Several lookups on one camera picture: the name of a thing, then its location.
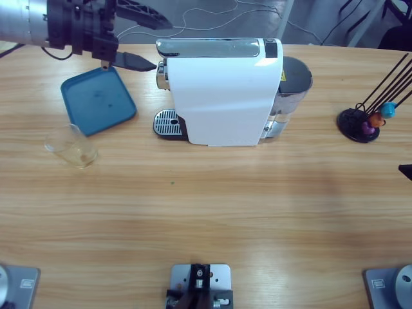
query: white cable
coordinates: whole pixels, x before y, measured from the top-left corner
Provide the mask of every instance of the white cable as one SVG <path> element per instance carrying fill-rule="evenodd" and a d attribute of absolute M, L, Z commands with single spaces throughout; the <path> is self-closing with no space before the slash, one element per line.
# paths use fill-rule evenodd
<path fill-rule="evenodd" d="M 128 32 L 128 31 L 130 31 L 130 30 L 132 30 L 132 29 L 138 28 L 139 25 L 137 25 L 137 26 L 132 26 L 132 27 L 130 27 L 130 28 L 128 28 L 128 29 L 120 32 L 120 33 L 117 35 L 117 37 L 118 37 L 118 40 L 120 41 L 120 40 L 123 39 L 124 37 L 126 37 L 126 36 L 128 36 L 128 35 L 131 35 L 131 34 L 144 34 L 144 35 L 150 35 L 151 37 L 175 37 L 175 36 L 181 34 L 181 33 L 182 33 L 183 31 L 185 31 L 185 30 L 196 30 L 196 31 L 215 30 L 215 29 L 224 27 L 224 26 L 226 26 L 227 24 L 230 24 L 232 21 L 236 20 L 237 18 L 241 17 L 242 15 L 245 15 L 245 14 L 248 14 L 248 13 L 251 13 L 251 12 L 272 12 L 272 13 L 277 14 L 277 15 L 279 16 L 279 18 L 282 19 L 282 16 L 281 16 L 281 14 L 279 13 L 279 11 L 277 10 L 276 7 L 269 6 L 269 5 L 265 5 L 265 4 L 263 4 L 263 3 L 258 3 L 258 2 L 245 2 L 245 1 L 239 1 L 239 0 L 234 0 L 234 1 L 235 1 L 235 3 L 236 3 L 236 4 L 235 4 L 235 7 L 232 8 L 232 9 L 230 9 L 230 10 L 223 11 L 223 12 L 212 12 L 212 11 L 204 10 L 204 9 L 202 9 L 202 8 L 191 8 L 191 9 L 185 11 L 185 12 L 183 13 L 183 15 L 182 15 L 184 25 L 183 25 L 183 26 L 174 26 L 174 27 L 173 27 L 174 29 L 181 29 L 181 30 L 180 30 L 179 32 L 174 33 L 174 34 L 171 34 L 171 35 L 155 35 L 155 34 L 152 34 L 152 33 L 149 33 L 149 32 L 129 32 L 129 33 L 126 33 L 126 34 L 123 35 L 123 33 L 125 33 L 125 32 Z M 186 14 L 189 13 L 190 11 L 199 10 L 199 11 L 207 12 L 207 13 L 210 13 L 210 14 L 224 14 L 224 13 L 233 12 L 235 9 L 238 8 L 239 3 L 245 4 L 245 5 L 261 5 L 261 6 L 265 6 L 265 7 L 267 7 L 267 8 L 271 8 L 271 10 L 249 10 L 249 11 L 245 11 L 245 12 L 240 13 L 239 15 L 235 16 L 235 17 L 232 18 L 231 20 L 227 21 L 226 23 L 221 24 L 221 25 L 216 26 L 216 27 L 212 27 L 212 28 L 189 28 L 189 27 L 186 27 L 186 18 L 185 18 L 185 16 L 186 16 Z M 309 31 L 309 30 L 306 30 L 306 29 L 304 29 L 304 28 L 302 28 L 302 27 L 298 26 L 297 24 L 294 24 L 294 23 L 292 23 L 292 22 L 290 22 L 290 21 L 288 21 L 288 24 L 290 24 L 290 25 L 293 26 L 293 27 L 296 27 L 297 29 L 299 29 L 299 30 L 301 30 L 301 31 L 303 31 L 303 32 L 306 32 L 306 33 L 309 33 L 309 34 L 313 35 L 319 43 L 322 42 L 322 40 L 320 40 L 320 38 L 319 38 L 315 33 L 311 32 L 311 31 Z"/>
<path fill-rule="evenodd" d="M 303 31 L 303 32 L 312 34 L 312 35 L 315 37 L 315 39 L 319 42 L 319 44 L 322 43 L 322 40 L 316 35 L 316 33 L 312 32 L 312 31 L 309 31 L 309 30 L 306 30 L 306 29 L 298 26 L 297 24 L 294 24 L 292 21 L 288 21 L 288 24 L 290 24 L 290 25 L 293 26 L 293 27 L 296 27 L 297 29 L 299 29 L 299 30 L 301 30 L 301 31 Z"/>

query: purple capsule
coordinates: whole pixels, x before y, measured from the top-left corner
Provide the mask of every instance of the purple capsule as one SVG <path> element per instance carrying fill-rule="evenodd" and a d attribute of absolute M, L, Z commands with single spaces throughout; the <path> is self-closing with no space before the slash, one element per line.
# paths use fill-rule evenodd
<path fill-rule="evenodd" d="M 362 131 L 365 135 L 371 135 L 375 132 L 375 128 L 369 125 L 369 122 L 365 121 L 362 123 Z"/>

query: coffee machine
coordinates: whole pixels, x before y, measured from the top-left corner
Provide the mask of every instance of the coffee machine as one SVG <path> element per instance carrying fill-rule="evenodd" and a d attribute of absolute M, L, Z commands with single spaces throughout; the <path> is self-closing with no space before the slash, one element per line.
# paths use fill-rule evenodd
<path fill-rule="evenodd" d="M 278 39 L 159 39 L 157 86 L 174 109 L 154 118 L 162 138 L 209 146 L 257 145 L 279 136 L 312 86 Z"/>
<path fill-rule="evenodd" d="M 0 264 L 0 309 L 31 309 L 40 270 Z"/>

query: wooden table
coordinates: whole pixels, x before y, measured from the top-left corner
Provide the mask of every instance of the wooden table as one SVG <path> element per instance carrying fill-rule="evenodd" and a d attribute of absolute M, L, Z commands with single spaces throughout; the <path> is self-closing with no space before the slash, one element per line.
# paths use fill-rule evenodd
<path fill-rule="evenodd" d="M 123 46 L 157 63 L 153 45 Z M 80 170 L 43 146 L 68 122 L 66 79 L 100 66 L 25 47 L 0 61 L 0 260 L 41 268 L 35 309 L 163 308 L 176 263 L 228 263 L 236 308 L 367 308 L 362 270 L 412 263 L 412 102 L 378 140 L 335 126 L 402 52 L 285 46 L 314 86 L 277 140 L 206 147 L 156 137 L 173 106 L 155 71 L 119 70 L 138 115 L 91 139 Z"/>

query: glass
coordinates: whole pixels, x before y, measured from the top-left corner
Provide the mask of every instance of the glass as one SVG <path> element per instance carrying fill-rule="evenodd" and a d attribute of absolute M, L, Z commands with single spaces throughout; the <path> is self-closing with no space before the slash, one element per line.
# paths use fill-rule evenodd
<path fill-rule="evenodd" d="M 74 124 L 54 129 L 46 137 L 44 146 L 70 165 L 79 168 L 89 166 L 97 158 L 97 150 L 93 144 Z"/>

